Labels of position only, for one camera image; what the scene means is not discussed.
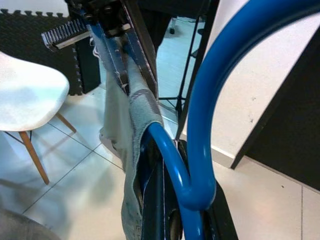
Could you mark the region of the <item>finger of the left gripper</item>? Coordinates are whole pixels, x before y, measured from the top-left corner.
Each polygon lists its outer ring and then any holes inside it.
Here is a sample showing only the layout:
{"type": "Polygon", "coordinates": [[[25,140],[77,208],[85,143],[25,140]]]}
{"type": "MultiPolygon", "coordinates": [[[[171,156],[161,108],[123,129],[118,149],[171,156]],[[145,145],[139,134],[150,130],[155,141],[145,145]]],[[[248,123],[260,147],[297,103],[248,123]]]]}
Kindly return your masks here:
{"type": "Polygon", "coordinates": [[[125,94],[129,94],[128,72],[116,39],[114,37],[107,38],[99,23],[87,24],[87,29],[90,31],[104,68],[112,74],[120,89],[125,94]]]}
{"type": "Polygon", "coordinates": [[[148,88],[158,99],[156,52],[136,0],[123,0],[123,7],[131,25],[128,41],[148,88]]]}

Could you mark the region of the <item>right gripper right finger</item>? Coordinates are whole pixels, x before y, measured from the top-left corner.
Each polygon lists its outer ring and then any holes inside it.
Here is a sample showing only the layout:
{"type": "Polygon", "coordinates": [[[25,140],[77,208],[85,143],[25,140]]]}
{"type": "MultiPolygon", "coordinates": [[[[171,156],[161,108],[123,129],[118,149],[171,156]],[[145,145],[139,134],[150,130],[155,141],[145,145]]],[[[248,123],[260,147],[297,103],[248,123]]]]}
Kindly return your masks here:
{"type": "Polygon", "coordinates": [[[219,183],[216,184],[216,194],[210,208],[203,212],[205,240],[238,240],[232,215],[219,183]]]}

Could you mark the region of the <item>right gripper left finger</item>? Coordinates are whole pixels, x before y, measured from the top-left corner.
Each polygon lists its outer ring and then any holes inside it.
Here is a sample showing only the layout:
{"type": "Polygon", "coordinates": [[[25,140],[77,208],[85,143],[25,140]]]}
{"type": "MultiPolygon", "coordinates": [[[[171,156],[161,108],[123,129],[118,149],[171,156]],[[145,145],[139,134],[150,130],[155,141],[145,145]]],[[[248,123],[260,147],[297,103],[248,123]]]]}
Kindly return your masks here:
{"type": "Polygon", "coordinates": [[[155,142],[141,146],[138,179],[143,193],[140,240],[182,240],[183,227],[176,193],[155,142]]]}

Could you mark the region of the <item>faded blue denim garment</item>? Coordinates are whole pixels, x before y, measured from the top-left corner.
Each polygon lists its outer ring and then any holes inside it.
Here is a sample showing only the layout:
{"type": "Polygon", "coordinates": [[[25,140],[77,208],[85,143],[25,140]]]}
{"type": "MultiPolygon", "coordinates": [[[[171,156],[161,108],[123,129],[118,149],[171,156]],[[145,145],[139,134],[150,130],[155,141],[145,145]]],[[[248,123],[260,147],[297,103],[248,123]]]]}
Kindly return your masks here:
{"type": "Polygon", "coordinates": [[[158,103],[149,89],[134,55],[116,37],[128,75],[129,94],[117,85],[106,70],[104,123],[100,140],[111,145],[122,162],[125,173],[121,207],[122,228],[126,240],[141,240],[143,193],[138,177],[141,141],[152,123],[163,124],[158,103]]]}

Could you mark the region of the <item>blue plastic clothes hanger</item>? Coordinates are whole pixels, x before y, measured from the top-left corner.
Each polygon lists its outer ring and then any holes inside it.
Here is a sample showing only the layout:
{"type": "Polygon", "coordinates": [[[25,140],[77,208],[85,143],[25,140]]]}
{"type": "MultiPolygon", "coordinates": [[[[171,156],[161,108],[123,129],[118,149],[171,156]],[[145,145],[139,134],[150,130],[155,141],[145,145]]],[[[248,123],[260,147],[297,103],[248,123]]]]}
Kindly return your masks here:
{"type": "Polygon", "coordinates": [[[163,157],[179,204],[185,240],[205,240],[201,212],[216,197],[211,154],[213,116],[220,92],[242,58],[274,32],[320,12],[320,0],[248,0],[215,38],[197,72],[187,119],[184,163],[158,123],[147,128],[163,157]]]}

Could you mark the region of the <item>black tripod stand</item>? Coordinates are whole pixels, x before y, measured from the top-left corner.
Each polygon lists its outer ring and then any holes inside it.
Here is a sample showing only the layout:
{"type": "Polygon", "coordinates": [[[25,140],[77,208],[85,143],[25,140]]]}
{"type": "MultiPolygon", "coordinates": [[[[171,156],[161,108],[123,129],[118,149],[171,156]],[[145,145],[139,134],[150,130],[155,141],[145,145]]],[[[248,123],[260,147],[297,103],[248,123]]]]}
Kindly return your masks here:
{"type": "Polygon", "coordinates": [[[205,17],[199,21],[193,18],[178,17],[175,19],[174,33],[167,29],[157,50],[157,77],[159,97],[164,98],[160,104],[167,110],[169,118],[177,115],[176,97],[183,86],[181,96],[187,95],[196,58],[189,56],[200,47],[202,35],[199,29],[205,26],[205,17]]]}

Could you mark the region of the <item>black foam floor mat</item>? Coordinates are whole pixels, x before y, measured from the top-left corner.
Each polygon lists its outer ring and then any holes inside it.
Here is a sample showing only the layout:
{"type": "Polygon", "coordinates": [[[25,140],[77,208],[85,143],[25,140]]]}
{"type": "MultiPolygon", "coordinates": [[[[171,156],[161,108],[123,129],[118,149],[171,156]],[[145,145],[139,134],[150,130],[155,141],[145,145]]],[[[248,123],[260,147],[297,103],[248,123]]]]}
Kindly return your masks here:
{"type": "Polygon", "coordinates": [[[62,13],[0,9],[0,52],[12,57],[54,68],[69,81],[71,96],[82,95],[83,88],[76,46],[57,52],[43,43],[41,33],[67,23],[62,13]]]}

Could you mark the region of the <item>white chair wooden legs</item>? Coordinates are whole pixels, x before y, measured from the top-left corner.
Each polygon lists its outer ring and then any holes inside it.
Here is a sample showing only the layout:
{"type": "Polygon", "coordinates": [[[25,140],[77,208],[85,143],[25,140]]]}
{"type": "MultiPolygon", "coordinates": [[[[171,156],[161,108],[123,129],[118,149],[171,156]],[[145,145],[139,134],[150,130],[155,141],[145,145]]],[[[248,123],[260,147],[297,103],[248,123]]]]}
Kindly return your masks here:
{"type": "Polygon", "coordinates": [[[60,114],[70,84],[57,69],[22,60],[0,51],[0,132],[17,132],[43,182],[50,180],[32,144],[32,131],[58,119],[72,132],[76,128],[60,114]]]}

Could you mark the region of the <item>black room door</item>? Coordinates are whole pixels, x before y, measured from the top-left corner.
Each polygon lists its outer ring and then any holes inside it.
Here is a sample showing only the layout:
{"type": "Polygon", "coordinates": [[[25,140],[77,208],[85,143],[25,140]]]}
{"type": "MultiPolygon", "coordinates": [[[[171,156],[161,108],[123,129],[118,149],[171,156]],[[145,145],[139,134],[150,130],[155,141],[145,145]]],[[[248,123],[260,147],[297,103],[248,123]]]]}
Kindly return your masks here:
{"type": "Polygon", "coordinates": [[[320,28],[236,155],[320,191],[320,28]]]}

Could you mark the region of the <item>grey upholstered ottoman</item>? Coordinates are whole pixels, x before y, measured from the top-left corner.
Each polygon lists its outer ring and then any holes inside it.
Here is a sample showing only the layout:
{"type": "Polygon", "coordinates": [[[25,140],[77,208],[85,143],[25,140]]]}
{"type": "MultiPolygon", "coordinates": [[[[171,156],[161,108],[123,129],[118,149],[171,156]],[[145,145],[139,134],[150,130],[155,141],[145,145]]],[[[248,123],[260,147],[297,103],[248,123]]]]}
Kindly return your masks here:
{"type": "Polygon", "coordinates": [[[60,238],[24,215],[0,209],[0,240],[60,240],[60,238]]]}

